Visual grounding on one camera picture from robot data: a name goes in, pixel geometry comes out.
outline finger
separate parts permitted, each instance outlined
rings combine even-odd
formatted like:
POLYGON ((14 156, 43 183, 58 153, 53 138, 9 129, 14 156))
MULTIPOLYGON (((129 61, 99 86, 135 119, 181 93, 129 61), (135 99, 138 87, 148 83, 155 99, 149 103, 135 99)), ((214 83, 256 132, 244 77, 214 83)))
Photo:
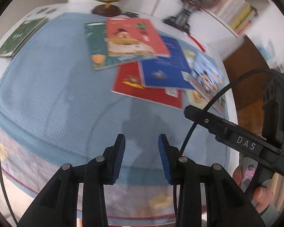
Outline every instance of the finger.
POLYGON ((269 188, 258 187, 254 192, 254 199, 258 202, 255 209, 261 213, 273 201, 273 192, 269 188))
POLYGON ((237 183, 237 185, 240 185, 241 181, 242 181, 242 166, 239 165, 235 171, 233 172, 233 179, 235 180, 235 182, 237 183))

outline green notebook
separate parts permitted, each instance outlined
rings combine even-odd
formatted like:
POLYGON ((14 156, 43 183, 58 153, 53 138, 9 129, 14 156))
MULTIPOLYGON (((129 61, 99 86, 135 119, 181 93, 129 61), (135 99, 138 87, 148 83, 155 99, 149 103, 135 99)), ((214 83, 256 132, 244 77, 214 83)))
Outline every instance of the green notebook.
POLYGON ((86 23, 84 25, 85 37, 91 62, 94 70, 103 69, 110 66, 116 66, 121 63, 127 63, 138 59, 153 59, 154 56, 144 55, 126 55, 126 56, 108 56, 106 42, 106 23, 86 23))
POLYGON ((13 57, 20 49, 20 46, 42 25, 47 22, 47 18, 32 19, 24 21, 6 39, 0 48, 0 57, 13 57))

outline blue table mat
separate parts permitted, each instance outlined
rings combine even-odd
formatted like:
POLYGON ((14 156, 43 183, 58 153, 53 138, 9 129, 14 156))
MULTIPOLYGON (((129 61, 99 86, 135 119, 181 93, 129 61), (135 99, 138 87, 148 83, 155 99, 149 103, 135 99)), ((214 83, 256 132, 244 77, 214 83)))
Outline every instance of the blue table mat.
MULTIPOLYGON (((126 137, 119 184, 167 185, 158 135, 180 147, 192 125, 183 111, 112 93, 117 67, 94 71, 84 23, 105 18, 65 13, 23 46, 0 81, 0 127, 19 145, 61 166, 87 163, 126 137)), ((183 107, 189 105, 183 95, 183 107)), ((228 167, 229 148, 197 126, 184 155, 228 167)))

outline black cable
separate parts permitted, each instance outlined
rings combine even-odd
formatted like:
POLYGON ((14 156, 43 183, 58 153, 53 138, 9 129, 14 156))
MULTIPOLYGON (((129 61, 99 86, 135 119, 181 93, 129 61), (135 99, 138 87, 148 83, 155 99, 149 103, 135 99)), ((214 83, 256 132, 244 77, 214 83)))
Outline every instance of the black cable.
MULTIPOLYGON (((246 72, 244 74, 242 74, 241 76, 237 77, 236 79, 234 79, 233 81, 231 81, 228 85, 226 85, 223 89, 221 89, 209 102, 208 104, 203 108, 202 113, 200 115, 200 118, 202 118, 202 115, 205 114, 209 108, 222 96, 225 94, 226 91, 228 91, 230 88, 234 87, 235 85, 237 85, 238 83, 240 83, 241 81, 243 81, 244 79, 255 75, 255 74, 259 74, 259 73, 263 73, 263 72, 268 72, 271 74, 274 74, 276 77, 278 77, 279 80, 281 80, 281 83, 284 84, 284 80, 278 75, 277 71, 274 69, 266 69, 266 68, 260 68, 260 69, 255 69, 255 70, 251 70, 249 72, 246 72)), ((193 125, 191 126, 191 128, 189 129, 185 140, 181 146, 180 149, 180 154, 182 155, 186 145, 193 133, 193 131, 195 130, 196 126, 198 124, 198 120, 196 120, 193 125)), ((175 211, 175 214, 177 216, 177 193, 176 193, 176 186, 173 186, 173 208, 175 211)))
POLYGON ((1 170, 1 161, 0 161, 0 185, 1 185, 1 189, 2 189, 2 192, 3 192, 3 196, 4 196, 4 199, 5 199, 6 205, 8 206, 8 210, 9 210, 9 212, 11 214, 11 217, 13 218, 14 222, 17 225, 18 224, 17 219, 16 219, 16 217, 15 217, 15 215, 13 213, 13 210, 11 209, 11 205, 9 203, 8 196, 6 194, 4 181, 3 181, 3 176, 2 176, 2 170, 1 170))

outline pink book cover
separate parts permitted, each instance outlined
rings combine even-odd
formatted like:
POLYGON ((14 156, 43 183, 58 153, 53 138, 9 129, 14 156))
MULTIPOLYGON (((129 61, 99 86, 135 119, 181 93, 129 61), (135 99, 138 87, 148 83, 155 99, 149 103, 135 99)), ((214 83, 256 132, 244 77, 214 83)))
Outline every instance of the pink book cover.
POLYGON ((149 19, 110 18, 106 22, 108 55, 158 55, 170 52, 149 19))

